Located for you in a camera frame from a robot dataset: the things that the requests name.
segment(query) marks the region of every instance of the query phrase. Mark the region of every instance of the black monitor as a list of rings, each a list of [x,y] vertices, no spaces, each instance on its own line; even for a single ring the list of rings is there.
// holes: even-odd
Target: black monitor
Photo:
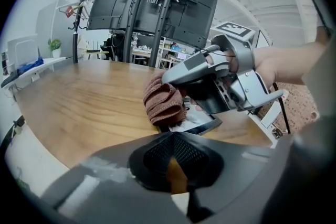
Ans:
[[[147,46],[148,48],[153,48],[154,36],[136,36],[138,38],[137,46]]]
[[[94,0],[87,30],[125,30],[132,0]],[[161,3],[141,0],[134,32],[154,33]],[[217,0],[171,0],[163,37],[196,48],[204,48],[214,17]]]

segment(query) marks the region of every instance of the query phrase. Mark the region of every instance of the black metal pole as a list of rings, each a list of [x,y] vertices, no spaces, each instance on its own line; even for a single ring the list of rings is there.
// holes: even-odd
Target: black metal pole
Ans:
[[[136,14],[138,13],[140,0],[133,0],[131,7],[131,13],[128,15],[128,23],[126,25],[125,41],[124,41],[124,53],[123,53],[123,62],[130,62],[130,53],[131,53],[131,42],[132,34],[134,29],[134,23],[136,19]]]
[[[82,15],[82,10],[83,7],[80,7],[77,12],[76,20],[74,23],[74,31],[73,31],[73,36],[72,36],[72,60],[74,63],[78,63],[78,54],[77,54],[77,43],[78,43],[78,25],[80,22],[80,18]]]
[[[158,56],[157,52],[159,51],[160,39],[163,34],[162,30],[163,30],[163,27],[165,26],[166,16],[167,16],[170,2],[171,0],[163,0],[163,3],[161,4],[159,20],[157,21],[157,25],[155,29],[155,36],[153,40],[151,58],[149,59],[150,67],[155,67],[155,64],[156,64],[156,58]]]

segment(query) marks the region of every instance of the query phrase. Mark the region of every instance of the desk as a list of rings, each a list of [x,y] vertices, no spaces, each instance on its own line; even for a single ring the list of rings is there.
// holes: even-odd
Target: desk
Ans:
[[[88,54],[89,57],[88,57],[88,60],[90,60],[90,57],[91,57],[91,54],[96,54],[97,55],[97,59],[99,59],[99,55],[100,54],[108,54],[109,52],[108,51],[99,51],[99,52],[84,52],[84,54]]]
[[[168,69],[170,69],[172,67],[173,63],[179,63],[179,62],[183,61],[183,60],[175,58],[175,57],[171,57],[170,60],[171,60],[171,62],[169,63]]]
[[[142,91],[160,71],[111,61],[85,61],[51,73],[17,93],[27,124],[58,160],[72,168],[102,148],[157,133],[146,114]],[[269,146],[244,112],[226,112],[206,137]]]
[[[146,58],[150,58],[151,57],[151,53],[150,52],[147,52],[147,51],[142,50],[142,49],[133,49],[132,50],[132,55],[142,56],[142,57],[146,57]]]
[[[43,64],[38,66],[38,67],[33,67],[29,69],[28,71],[24,72],[22,75],[20,75],[18,78],[15,80],[11,81],[8,83],[6,86],[3,87],[3,89],[7,89],[11,87],[13,84],[18,83],[21,79],[27,78],[27,77],[32,77],[33,81],[39,79],[39,73],[46,70],[47,68],[52,68],[54,70],[54,64],[58,62],[64,61],[66,58],[65,57],[59,57],[59,58],[45,58],[43,59]],[[4,76],[3,81],[8,78],[9,75]]]

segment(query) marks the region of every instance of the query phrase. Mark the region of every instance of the chair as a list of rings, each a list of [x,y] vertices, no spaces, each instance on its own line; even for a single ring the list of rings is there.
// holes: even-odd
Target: chair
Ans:
[[[112,49],[112,46],[100,46],[102,51],[107,51],[108,54],[106,54],[106,60],[109,60],[111,58],[112,61],[114,61],[114,51]]]

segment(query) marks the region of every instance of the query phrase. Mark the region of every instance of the blue object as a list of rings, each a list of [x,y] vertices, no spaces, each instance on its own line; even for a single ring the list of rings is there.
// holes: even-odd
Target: blue object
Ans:
[[[38,59],[34,63],[29,63],[27,65],[20,66],[17,71],[18,75],[22,75],[24,72],[27,72],[29,69],[32,69],[33,67],[38,67],[40,65],[43,65],[43,59],[42,57],[38,57]]]
[[[178,47],[178,46],[172,46],[171,49],[175,50],[177,52],[181,52],[182,51],[182,49],[180,47]]]

